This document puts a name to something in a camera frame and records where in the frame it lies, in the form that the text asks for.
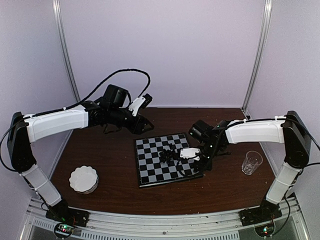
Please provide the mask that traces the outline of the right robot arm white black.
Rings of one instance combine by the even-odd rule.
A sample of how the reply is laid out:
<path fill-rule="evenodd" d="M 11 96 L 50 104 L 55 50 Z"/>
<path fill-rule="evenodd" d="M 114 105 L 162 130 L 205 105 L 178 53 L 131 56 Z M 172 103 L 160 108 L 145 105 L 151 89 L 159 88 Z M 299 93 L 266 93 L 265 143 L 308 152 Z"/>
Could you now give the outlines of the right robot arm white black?
<path fill-rule="evenodd" d="M 286 192 L 310 161 L 312 137 L 294 110 L 271 118 L 222 120 L 216 126 L 198 120 L 190 128 L 189 135 L 201 145 L 184 148 L 179 155 L 195 160 L 199 172 L 211 166 L 218 152 L 229 145 L 261 145 L 268 161 L 277 167 L 273 171 L 275 179 L 256 210 L 261 221 L 268 220 L 276 212 Z"/>

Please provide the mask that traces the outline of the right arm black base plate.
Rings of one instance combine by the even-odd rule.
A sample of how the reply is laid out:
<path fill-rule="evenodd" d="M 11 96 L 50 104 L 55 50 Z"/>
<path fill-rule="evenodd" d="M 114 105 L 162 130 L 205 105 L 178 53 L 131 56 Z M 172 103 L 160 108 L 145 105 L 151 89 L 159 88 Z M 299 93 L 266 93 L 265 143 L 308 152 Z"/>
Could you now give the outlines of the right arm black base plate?
<path fill-rule="evenodd" d="M 267 207 L 246 208 L 239 212 L 240 221 L 243 227 L 268 222 L 282 216 L 281 210 Z"/>

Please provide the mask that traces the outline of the black and grey chessboard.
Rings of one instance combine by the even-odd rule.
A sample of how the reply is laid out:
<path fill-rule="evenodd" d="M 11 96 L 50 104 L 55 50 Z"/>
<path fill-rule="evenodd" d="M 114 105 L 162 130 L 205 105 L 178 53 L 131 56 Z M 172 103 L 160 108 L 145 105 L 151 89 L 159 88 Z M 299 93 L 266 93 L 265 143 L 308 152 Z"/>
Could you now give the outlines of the black and grey chessboard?
<path fill-rule="evenodd" d="M 140 138 L 133 141 L 138 186 L 153 187 L 202 178 L 195 171 L 195 160 L 180 157 L 180 150 L 189 148 L 186 133 Z"/>

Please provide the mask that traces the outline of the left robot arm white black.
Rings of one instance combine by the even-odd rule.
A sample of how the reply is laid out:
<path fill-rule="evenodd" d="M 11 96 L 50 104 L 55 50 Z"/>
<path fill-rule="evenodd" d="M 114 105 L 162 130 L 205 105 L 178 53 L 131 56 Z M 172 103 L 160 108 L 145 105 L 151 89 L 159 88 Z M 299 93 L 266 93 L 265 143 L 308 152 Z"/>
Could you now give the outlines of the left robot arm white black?
<path fill-rule="evenodd" d="M 7 149 L 12 170 L 21 175 L 47 205 L 48 210 L 61 222 L 72 218 L 72 211 L 58 189 L 41 169 L 31 145 L 54 135 L 96 126 L 113 125 L 126 128 L 134 135 L 141 135 L 154 125 L 139 111 L 153 100 L 148 93 L 138 96 L 124 106 L 129 91 L 116 85 L 108 85 L 99 99 L 84 100 L 74 106 L 43 113 L 12 116 L 7 133 Z"/>

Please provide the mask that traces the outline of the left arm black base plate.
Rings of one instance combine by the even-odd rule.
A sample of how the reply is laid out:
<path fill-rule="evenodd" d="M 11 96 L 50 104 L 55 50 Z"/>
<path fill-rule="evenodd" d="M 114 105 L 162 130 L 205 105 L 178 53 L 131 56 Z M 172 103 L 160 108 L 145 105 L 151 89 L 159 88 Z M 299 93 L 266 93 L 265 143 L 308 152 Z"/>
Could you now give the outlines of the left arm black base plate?
<path fill-rule="evenodd" d="M 45 214 L 47 219 L 76 227 L 86 227 L 89 216 L 90 213 L 88 211 L 74 208 L 69 208 L 63 215 L 60 213 L 53 213 L 52 210 L 48 210 Z"/>

